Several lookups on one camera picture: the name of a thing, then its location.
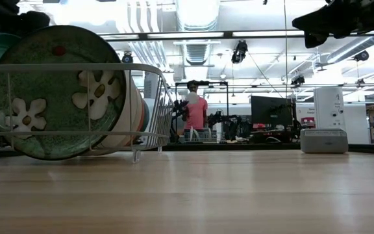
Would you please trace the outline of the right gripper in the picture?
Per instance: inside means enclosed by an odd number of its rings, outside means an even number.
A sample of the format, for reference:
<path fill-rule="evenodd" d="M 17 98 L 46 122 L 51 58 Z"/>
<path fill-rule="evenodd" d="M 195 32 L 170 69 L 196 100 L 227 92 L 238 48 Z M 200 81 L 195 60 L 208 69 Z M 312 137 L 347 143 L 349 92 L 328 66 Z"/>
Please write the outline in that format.
<path fill-rule="evenodd" d="M 332 29 L 325 18 L 328 13 Z M 292 26 L 302 31 L 331 31 L 335 38 L 344 38 L 352 33 L 366 34 L 374 31 L 374 0 L 332 0 L 318 10 L 293 19 Z M 305 32 L 306 48 L 314 48 L 324 42 L 324 34 Z"/>

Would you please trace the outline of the grey wire dish rack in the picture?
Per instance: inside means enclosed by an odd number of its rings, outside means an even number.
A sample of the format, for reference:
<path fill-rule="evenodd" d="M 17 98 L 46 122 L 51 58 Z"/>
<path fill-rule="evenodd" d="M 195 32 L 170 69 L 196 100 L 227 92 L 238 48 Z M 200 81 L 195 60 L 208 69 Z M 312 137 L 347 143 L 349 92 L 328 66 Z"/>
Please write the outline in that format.
<path fill-rule="evenodd" d="M 168 126 L 172 117 L 173 101 L 169 95 L 166 80 L 160 69 L 146 64 L 125 64 L 125 63 L 74 63 L 74 64 L 0 64 L 0 72 L 10 75 L 15 72 L 70 72 L 70 71 L 128 71 L 133 70 L 154 73 L 158 76 L 158 86 L 156 91 L 155 104 L 149 130 L 140 131 L 31 131 L 15 132 L 13 130 L 0 132 L 0 137 L 10 137 L 13 140 L 20 135 L 26 136 L 63 136 L 63 135 L 84 135 L 92 137 L 94 135 L 119 135 L 125 137 L 140 136 L 146 137 L 145 144 L 130 144 L 130 146 L 117 146 L 115 150 L 131 151 L 132 161 L 139 161 L 141 151 L 157 150 L 159 153 L 169 142 L 170 127 Z"/>

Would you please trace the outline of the green floral ceramic plate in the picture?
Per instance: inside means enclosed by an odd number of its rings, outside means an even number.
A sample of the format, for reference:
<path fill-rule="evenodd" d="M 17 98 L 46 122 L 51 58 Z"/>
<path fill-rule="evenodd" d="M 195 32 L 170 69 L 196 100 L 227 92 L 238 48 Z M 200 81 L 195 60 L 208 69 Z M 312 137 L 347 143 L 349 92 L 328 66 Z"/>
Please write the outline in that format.
<path fill-rule="evenodd" d="M 0 64 L 117 62 L 108 42 L 71 25 L 33 32 L 0 57 Z M 15 132 L 10 142 L 35 159 L 82 155 L 116 126 L 126 87 L 122 71 L 0 72 L 0 131 Z"/>

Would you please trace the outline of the cream plate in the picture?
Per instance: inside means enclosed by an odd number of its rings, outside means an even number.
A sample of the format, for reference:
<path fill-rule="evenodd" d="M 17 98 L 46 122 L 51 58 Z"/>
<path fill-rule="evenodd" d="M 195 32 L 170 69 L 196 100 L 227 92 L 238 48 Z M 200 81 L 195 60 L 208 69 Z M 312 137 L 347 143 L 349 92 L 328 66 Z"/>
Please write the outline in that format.
<path fill-rule="evenodd" d="M 113 133 L 135 131 L 137 128 L 136 115 L 138 113 L 138 98 L 140 95 L 129 70 L 125 70 L 125 77 L 127 82 L 125 103 L 117 123 L 112 128 Z M 130 141 L 130 135 L 107 135 L 98 145 L 84 155 L 111 154 L 116 152 L 118 147 L 126 146 Z"/>

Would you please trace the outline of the small teal plate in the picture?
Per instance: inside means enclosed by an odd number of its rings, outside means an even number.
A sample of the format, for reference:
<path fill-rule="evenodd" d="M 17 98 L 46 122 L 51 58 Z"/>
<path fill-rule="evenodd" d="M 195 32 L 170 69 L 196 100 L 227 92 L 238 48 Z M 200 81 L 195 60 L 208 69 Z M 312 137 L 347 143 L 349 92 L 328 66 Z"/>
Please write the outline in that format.
<path fill-rule="evenodd" d="M 150 119 L 150 111 L 149 111 L 149 106 L 146 102 L 146 100 L 142 100 L 143 105 L 144 105 L 144 116 L 143 116 L 143 122 L 142 122 L 142 127 L 140 129 L 141 132 L 145 132 L 147 129 L 147 126 L 149 124 L 149 119 Z"/>

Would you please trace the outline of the white box device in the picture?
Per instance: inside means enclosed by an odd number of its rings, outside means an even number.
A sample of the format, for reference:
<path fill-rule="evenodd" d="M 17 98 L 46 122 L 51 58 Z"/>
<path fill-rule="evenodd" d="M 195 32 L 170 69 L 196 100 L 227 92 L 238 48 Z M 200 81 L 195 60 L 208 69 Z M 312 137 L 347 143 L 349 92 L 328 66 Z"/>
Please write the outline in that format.
<path fill-rule="evenodd" d="M 318 129 L 345 130 L 344 102 L 341 87 L 314 90 L 315 121 Z"/>

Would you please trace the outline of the black monitor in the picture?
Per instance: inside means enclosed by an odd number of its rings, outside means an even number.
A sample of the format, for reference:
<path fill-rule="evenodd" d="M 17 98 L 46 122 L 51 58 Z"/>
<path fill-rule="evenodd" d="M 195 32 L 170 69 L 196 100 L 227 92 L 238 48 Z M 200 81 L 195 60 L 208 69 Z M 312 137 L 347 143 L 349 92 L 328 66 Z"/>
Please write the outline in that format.
<path fill-rule="evenodd" d="M 296 127 L 295 105 L 280 97 L 251 97 L 251 123 L 255 130 L 287 130 Z"/>

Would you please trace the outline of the small grey white box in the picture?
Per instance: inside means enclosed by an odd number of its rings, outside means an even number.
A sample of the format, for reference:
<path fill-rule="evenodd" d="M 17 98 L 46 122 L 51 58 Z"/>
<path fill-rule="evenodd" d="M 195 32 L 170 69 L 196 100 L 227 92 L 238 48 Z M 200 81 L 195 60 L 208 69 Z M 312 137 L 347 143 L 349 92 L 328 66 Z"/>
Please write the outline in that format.
<path fill-rule="evenodd" d="M 337 129 L 302 129 L 300 146 L 303 153 L 346 153 L 347 133 Z"/>

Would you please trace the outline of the black aluminium table frame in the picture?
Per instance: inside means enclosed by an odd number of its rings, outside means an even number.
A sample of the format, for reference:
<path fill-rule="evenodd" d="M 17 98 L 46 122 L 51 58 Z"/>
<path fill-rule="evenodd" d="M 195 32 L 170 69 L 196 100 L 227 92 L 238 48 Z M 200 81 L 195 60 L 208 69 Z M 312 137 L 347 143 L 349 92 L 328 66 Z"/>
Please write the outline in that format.
<path fill-rule="evenodd" d="M 299 150 L 299 144 L 168 144 L 163 151 Z M 374 153 L 374 144 L 350 144 L 349 151 Z"/>

